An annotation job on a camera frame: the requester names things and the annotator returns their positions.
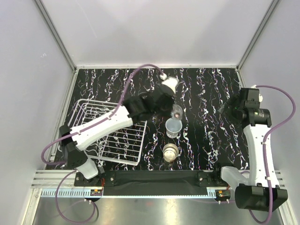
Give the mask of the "clear glass tumbler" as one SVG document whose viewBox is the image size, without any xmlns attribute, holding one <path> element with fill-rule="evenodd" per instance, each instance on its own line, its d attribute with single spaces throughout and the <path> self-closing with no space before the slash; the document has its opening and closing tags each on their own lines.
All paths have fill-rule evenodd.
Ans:
<svg viewBox="0 0 300 225">
<path fill-rule="evenodd" d="M 171 118 L 176 120 L 182 120 L 183 117 L 183 110 L 180 105 L 173 104 L 172 111 L 171 111 Z"/>
</svg>

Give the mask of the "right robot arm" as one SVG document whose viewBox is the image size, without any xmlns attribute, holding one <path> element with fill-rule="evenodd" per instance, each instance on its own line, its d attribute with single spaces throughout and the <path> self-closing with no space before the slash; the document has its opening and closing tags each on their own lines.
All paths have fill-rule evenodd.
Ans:
<svg viewBox="0 0 300 225">
<path fill-rule="evenodd" d="M 287 199 L 277 179 L 271 146 L 271 115 L 260 107 L 262 97 L 257 88 L 241 88 L 219 109 L 231 123 L 240 125 L 246 137 L 249 155 L 249 177 L 230 164 L 218 164 L 212 180 L 217 186 L 226 183 L 233 189 L 239 209 L 274 211 Z"/>
</svg>

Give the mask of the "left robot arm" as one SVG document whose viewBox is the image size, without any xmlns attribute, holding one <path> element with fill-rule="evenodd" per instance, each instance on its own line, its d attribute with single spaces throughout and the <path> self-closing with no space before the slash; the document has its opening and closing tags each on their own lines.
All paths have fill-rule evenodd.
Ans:
<svg viewBox="0 0 300 225">
<path fill-rule="evenodd" d="M 119 129 L 147 121 L 153 115 L 170 114 L 175 94 L 175 87 L 161 84 L 152 92 L 129 97 L 113 110 L 83 125 L 61 126 L 59 142 L 67 167 L 80 172 L 90 186 L 98 185 L 101 181 L 99 169 L 84 150 L 96 140 Z"/>
</svg>

